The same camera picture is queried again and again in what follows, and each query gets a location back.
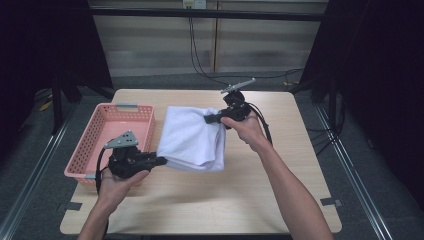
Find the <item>wire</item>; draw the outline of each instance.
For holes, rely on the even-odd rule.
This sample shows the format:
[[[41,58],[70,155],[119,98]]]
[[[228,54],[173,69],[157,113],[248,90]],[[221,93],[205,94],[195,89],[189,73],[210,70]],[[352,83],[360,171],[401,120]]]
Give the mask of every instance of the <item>wire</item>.
[[[222,82],[222,81],[218,81],[218,80],[216,80],[216,79],[214,79],[214,78],[212,78],[212,77],[209,77],[209,76],[205,73],[205,71],[203,71],[202,65],[200,64],[199,56],[198,56],[198,54],[197,54],[197,47],[196,47],[196,41],[195,41],[195,37],[194,37],[194,29],[193,29],[193,19],[192,19],[192,18],[189,18],[189,19],[188,19],[188,21],[189,21],[189,24],[190,24],[190,54],[191,54],[191,64],[193,65],[194,70],[196,70],[196,72],[197,72],[199,75],[201,75],[201,76],[203,76],[203,77],[205,77],[205,78],[208,78],[209,80],[212,80],[212,81],[214,81],[214,82],[221,83],[221,84],[224,84],[224,85],[228,86],[228,85],[229,85],[228,83],[225,83],[225,82]],[[196,59],[197,59],[197,64],[198,64],[198,66],[199,66],[199,68],[200,68],[201,73],[199,72],[199,70],[197,70],[197,67],[196,67],[196,65],[194,64],[194,59],[193,59],[193,47],[194,47],[194,53],[195,53],[195,56],[196,56]]]
[[[336,71],[338,70],[338,71],[340,71],[340,69],[342,69],[342,67],[346,64],[346,62],[347,62],[347,59],[348,59],[348,56],[349,56],[349,53],[352,51],[352,46],[353,46],[353,43],[354,43],[354,41],[355,41],[355,39],[356,39],[356,36],[358,35],[358,32],[359,32],[359,30],[360,30],[360,26],[361,26],[361,24],[362,24],[362,22],[363,22],[363,20],[364,20],[364,17],[365,17],[365,13],[367,12],[367,9],[368,9],[368,7],[369,7],[369,5],[370,5],[370,2],[371,2],[371,0],[368,0],[368,2],[366,3],[366,5],[365,5],[365,9],[364,9],[364,11],[362,12],[362,15],[360,16],[360,19],[359,19],[359,22],[358,22],[358,24],[357,24],[357,26],[356,26],[356,28],[353,30],[353,36],[350,38],[350,42],[348,43],[348,47],[347,47],[347,53],[345,54],[345,57],[343,58],[343,60],[342,60],[342,62],[341,62],[341,64],[339,65],[339,67],[338,67],[338,69],[336,69]],[[341,124],[340,124],[340,126],[338,127],[338,129],[337,129],[337,132],[336,132],[336,135],[332,138],[332,139],[330,139],[330,142],[329,143],[327,143],[320,151],[318,151],[317,153],[316,153],[316,156],[318,156],[319,154],[321,154],[323,151],[324,151],[324,149],[325,148],[327,148],[331,143],[334,143],[337,139],[338,139],[338,137],[340,136],[340,133],[341,133],[341,130],[342,130],[342,128],[343,128],[343,124],[344,124],[344,121],[345,121],[345,116],[344,116],[344,111],[345,111],[345,104],[344,104],[344,102],[342,103],[342,109],[341,109],[341,113],[343,112],[343,116],[342,116],[342,119],[341,119]]]
[[[322,135],[324,135],[326,132],[321,132],[320,134],[316,135],[315,137],[310,138],[311,142],[319,137],[321,137]]]
[[[222,82],[217,80],[218,78],[256,78],[256,79],[271,79],[271,78],[281,78],[284,77],[285,78],[285,82],[286,82],[286,86],[288,86],[288,78],[287,76],[294,74],[296,72],[299,71],[303,71],[304,68],[296,68],[296,69],[290,69],[285,71],[283,74],[278,74],[278,75],[273,75],[273,76],[251,76],[251,75],[221,75],[221,76],[209,76],[208,74],[205,73],[205,71],[203,70],[201,64],[200,64],[200,60],[199,60],[199,56],[197,54],[197,46],[196,46],[196,40],[195,40],[195,36],[194,36],[194,25],[193,25],[193,19],[189,18],[189,25],[190,25],[190,54],[191,54],[191,63],[193,65],[194,70],[197,72],[197,74],[199,74],[202,77],[205,77],[211,81],[220,83],[220,84],[225,84],[226,86],[230,85],[226,82]],[[197,65],[195,64],[194,61],[194,57],[196,58],[197,61]]]
[[[329,129],[329,128],[324,128],[324,129],[306,128],[306,130],[310,131],[310,132],[326,132],[326,131],[330,131],[331,129]]]
[[[250,109],[253,112],[255,112],[256,115],[258,116],[259,120],[262,123],[262,127],[263,127],[263,129],[265,131],[266,138],[268,139],[268,141],[272,145],[272,138],[271,138],[271,132],[269,131],[269,125],[268,125],[268,123],[266,123],[265,118],[264,118],[264,115],[262,114],[261,110],[259,110],[259,108],[255,104],[253,104],[253,103],[246,102],[246,104],[248,104],[250,106]]]
[[[97,195],[99,195],[99,193],[100,193],[100,188],[101,188],[101,185],[102,185],[102,171],[104,170],[100,170],[100,163],[101,163],[101,161],[102,161],[102,158],[103,158],[103,154],[104,154],[104,152],[105,152],[105,148],[102,148],[102,150],[100,151],[100,154],[99,154],[99,158],[97,159],[97,164],[96,164],[96,175],[95,175],[95,181],[96,181],[96,190],[97,190]],[[105,239],[105,237],[106,237],[106,235],[107,235],[107,230],[108,230],[108,228],[109,228],[109,219],[107,220],[107,222],[106,222],[106,227],[105,227],[105,229],[104,229],[104,232],[103,232],[103,238],[102,239]]]
[[[346,114],[346,104],[345,104],[344,100],[342,99],[342,106],[341,106],[340,113],[339,113],[339,119],[340,120],[339,120],[338,126],[335,129],[335,134],[334,134],[333,137],[330,136],[330,141],[324,147],[322,147],[321,150],[319,150],[315,154],[316,156],[320,155],[330,144],[334,143],[339,138],[339,136],[342,132],[342,129],[343,129],[344,122],[345,122],[345,117],[346,117],[345,114]]]
[[[327,142],[328,141],[328,138],[325,138],[324,140],[321,140],[320,142],[318,142],[318,143],[315,143],[314,145],[312,145],[314,148],[315,147],[317,147],[317,146],[319,146],[319,145],[321,145],[321,144],[323,144],[323,143],[325,143],[325,142]]]

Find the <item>gray floor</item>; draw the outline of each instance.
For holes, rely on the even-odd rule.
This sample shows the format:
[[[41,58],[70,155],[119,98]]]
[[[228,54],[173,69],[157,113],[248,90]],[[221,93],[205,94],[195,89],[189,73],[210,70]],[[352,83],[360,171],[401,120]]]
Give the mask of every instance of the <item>gray floor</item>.
[[[238,82],[242,78],[223,78],[225,82]],[[295,75],[285,78],[261,79],[254,86],[245,90],[285,91],[298,80]],[[120,88],[166,88],[166,89],[215,89],[222,85],[216,84],[196,74],[173,76],[127,77],[114,79],[115,89]],[[68,202],[75,189],[76,182],[64,176],[63,171],[73,150],[81,137],[82,131],[91,116],[95,106],[100,102],[109,102],[91,90],[81,88],[82,101],[76,106],[64,101],[66,115],[73,107],[75,112],[70,116],[66,132],[54,152],[45,172],[40,176],[40,183],[35,187],[34,195],[27,206],[20,206],[23,215],[17,219],[19,225],[13,229],[13,239],[75,239],[75,236],[65,236],[59,226],[64,212],[61,204]],[[0,170],[0,220],[4,222],[14,203],[31,176],[32,170],[43,154],[51,138],[53,123],[52,108],[38,111],[44,102],[46,93],[40,93],[36,106],[27,119],[20,135],[19,144],[6,156],[6,161]],[[309,98],[309,92],[303,91],[295,95],[305,126],[308,129],[322,129],[316,106]],[[309,131],[312,144],[318,152],[327,142],[324,133]],[[403,185],[392,175],[378,151],[369,147],[368,139],[350,116],[346,113],[341,140],[346,147],[355,170],[361,177],[376,208],[381,213],[384,222],[393,239],[424,239],[424,213],[419,210],[413,198]],[[339,199],[342,206],[338,213],[343,229],[335,234],[336,239],[379,239],[363,205],[355,193],[347,177],[339,157],[328,146],[318,156],[328,187],[334,199]],[[110,239],[143,239],[142,236],[111,235]],[[152,236],[151,239],[199,239],[199,236]],[[216,236],[201,239],[283,239],[283,236]]]

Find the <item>cloth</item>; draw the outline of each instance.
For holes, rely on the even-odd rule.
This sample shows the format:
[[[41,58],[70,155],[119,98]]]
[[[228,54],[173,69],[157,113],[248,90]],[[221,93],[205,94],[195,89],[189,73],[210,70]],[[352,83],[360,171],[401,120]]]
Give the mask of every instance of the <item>cloth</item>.
[[[179,170],[223,170],[225,126],[207,124],[204,119],[205,115],[217,113],[213,108],[168,107],[157,156],[166,158],[168,167]]]

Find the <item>silver metal bracket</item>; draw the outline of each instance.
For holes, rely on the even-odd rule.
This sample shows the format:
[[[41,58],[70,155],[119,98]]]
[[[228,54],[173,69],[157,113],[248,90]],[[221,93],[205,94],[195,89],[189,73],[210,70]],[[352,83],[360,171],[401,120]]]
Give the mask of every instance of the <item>silver metal bracket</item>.
[[[104,149],[109,148],[122,148],[122,147],[132,147],[137,146],[138,141],[135,138],[134,133],[131,130],[126,131],[125,133],[119,135],[112,141],[105,144]]]
[[[249,85],[249,84],[251,84],[251,83],[254,83],[254,82],[256,82],[256,79],[255,79],[255,78],[252,78],[252,79],[251,79],[251,80],[249,80],[249,81],[242,82],[242,83],[237,83],[237,84],[235,84],[235,85],[229,86],[229,87],[227,87],[226,89],[221,90],[221,93],[226,93],[226,92],[236,91],[236,90],[238,90],[238,89],[240,89],[240,88],[242,88],[242,87],[244,87],[244,86],[247,86],[247,85]]]

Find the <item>person's right hand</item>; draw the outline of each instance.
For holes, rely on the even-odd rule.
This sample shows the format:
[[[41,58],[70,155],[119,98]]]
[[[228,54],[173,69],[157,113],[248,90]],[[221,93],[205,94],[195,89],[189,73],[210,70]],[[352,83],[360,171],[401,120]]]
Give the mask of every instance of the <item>person's right hand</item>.
[[[241,122],[234,121],[229,117],[222,117],[221,122],[230,128],[234,128],[239,138],[249,144],[250,148],[255,152],[258,152],[263,144],[269,143],[262,132],[258,116],[253,111]]]

